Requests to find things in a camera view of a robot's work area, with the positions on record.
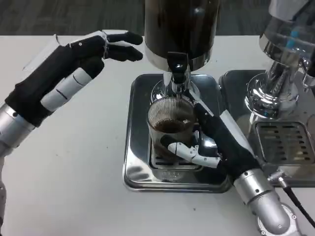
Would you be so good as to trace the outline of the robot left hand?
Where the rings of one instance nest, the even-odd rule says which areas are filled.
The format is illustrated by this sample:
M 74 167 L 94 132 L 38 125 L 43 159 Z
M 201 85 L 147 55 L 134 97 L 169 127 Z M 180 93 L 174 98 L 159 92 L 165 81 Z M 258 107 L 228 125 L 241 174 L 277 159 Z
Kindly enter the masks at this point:
M 65 45 L 59 43 L 57 36 L 54 41 L 54 47 L 5 99 L 6 105 L 35 127 L 96 78 L 104 69 L 105 59 L 143 58 L 134 48 L 142 44 L 143 38 L 130 31 L 107 34 L 98 30 Z

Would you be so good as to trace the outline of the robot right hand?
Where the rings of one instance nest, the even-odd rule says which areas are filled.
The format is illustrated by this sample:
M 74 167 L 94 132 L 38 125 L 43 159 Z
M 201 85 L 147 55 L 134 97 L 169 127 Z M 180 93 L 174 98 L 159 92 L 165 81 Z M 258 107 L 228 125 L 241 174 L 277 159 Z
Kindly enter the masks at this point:
M 227 110 L 216 116 L 192 90 L 187 89 L 185 96 L 193 104 L 202 134 L 215 142 L 221 159 L 207 156 L 202 150 L 202 144 L 189 147 L 170 135 L 161 138 L 163 147 L 199 166 L 224 169 L 233 182 L 245 172 L 261 170 L 261 165 L 249 142 Z

